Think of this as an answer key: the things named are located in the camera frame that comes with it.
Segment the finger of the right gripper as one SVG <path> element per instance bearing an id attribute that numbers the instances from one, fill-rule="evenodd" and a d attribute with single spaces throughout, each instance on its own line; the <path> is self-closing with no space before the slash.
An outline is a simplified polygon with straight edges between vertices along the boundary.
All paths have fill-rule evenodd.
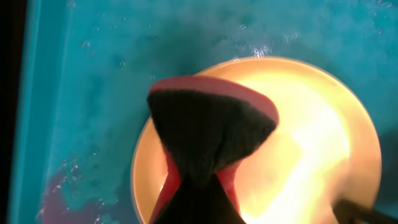
<path id="1" fill-rule="evenodd" d="M 397 219 L 350 200 L 339 200 L 333 207 L 333 214 L 339 224 L 397 224 Z"/>

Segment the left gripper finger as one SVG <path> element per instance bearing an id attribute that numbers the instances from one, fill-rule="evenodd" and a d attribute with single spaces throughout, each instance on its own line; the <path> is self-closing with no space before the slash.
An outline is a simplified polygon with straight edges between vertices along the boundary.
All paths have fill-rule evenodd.
<path id="1" fill-rule="evenodd" d="M 185 178 L 154 220 L 155 224 L 245 224 L 220 180 L 212 175 L 203 186 Z"/>

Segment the yellow-green plate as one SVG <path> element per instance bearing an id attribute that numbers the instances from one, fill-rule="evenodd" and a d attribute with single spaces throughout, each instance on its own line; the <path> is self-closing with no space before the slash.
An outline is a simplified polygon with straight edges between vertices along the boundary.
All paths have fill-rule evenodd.
<path id="1" fill-rule="evenodd" d="M 236 171 L 244 222 L 336 223 L 340 200 L 373 206 L 382 165 L 376 128 L 356 95 L 326 71 L 288 58 L 243 58 L 152 86 L 166 88 L 242 98 L 256 91 L 277 113 L 276 130 Z"/>

